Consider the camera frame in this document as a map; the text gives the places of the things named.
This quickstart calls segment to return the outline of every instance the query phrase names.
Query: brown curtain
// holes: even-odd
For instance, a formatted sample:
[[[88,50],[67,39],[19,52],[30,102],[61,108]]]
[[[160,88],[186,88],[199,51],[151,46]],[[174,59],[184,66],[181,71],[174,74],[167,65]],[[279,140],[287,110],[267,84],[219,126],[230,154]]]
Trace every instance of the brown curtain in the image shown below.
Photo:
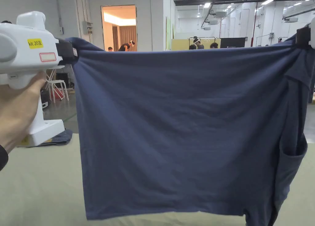
[[[118,32],[117,27],[113,26],[113,42],[114,42],[114,51],[118,51]]]
[[[120,29],[120,44],[128,43],[131,40],[135,42],[132,51],[137,51],[137,33],[135,26],[121,26]]]

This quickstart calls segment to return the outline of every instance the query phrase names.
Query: hand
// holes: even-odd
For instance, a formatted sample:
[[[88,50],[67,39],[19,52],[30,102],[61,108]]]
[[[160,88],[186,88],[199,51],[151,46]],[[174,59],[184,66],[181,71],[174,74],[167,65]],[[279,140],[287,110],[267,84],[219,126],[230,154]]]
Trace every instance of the hand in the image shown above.
[[[39,72],[24,89],[0,85],[0,145],[9,153],[28,134],[46,73]]]

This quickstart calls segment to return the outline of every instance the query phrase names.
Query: electrical box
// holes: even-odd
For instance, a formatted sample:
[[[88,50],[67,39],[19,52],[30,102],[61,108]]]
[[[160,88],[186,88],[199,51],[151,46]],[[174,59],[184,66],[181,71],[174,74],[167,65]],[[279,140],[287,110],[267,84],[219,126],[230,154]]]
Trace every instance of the electrical box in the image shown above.
[[[208,20],[208,21],[206,21],[208,24],[210,24],[210,25],[217,25],[218,23],[219,23],[219,21],[218,20]]]
[[[296,18],[287,18],[287,19],[285,20],[285,22],[286,22],[286,23],[297,22],[298,19],[299,19],[298,17],[296,17]]]
[[[215,18],[224,18],[226,17],[226,11],[217,11],[215,12]]]
[[[83,29],[83,34],[92,34],[92,29],[93,29],[93,24],[91,22],[83,21],[82,22],[82,29]]]

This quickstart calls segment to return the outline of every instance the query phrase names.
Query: beige table surface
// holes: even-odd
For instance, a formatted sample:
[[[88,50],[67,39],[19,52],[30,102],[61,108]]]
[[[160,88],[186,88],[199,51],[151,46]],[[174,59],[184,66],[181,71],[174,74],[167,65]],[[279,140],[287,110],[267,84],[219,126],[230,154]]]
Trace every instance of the beige table surface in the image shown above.
[[[245,218],[164,213],[86,220],[79,136],[67,146],[16,148],[0,172],[0,226],[245,226]],[[276,226],[315,225],[315,144],[291,185]]]

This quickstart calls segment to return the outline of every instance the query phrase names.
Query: black sleeve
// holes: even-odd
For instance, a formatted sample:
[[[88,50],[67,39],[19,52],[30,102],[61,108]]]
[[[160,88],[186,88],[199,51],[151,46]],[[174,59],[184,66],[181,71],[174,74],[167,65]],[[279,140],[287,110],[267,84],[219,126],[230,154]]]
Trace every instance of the black sleeve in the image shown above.
[[[4,168],[9,160],[7,151],[0,145],[0,171]]]

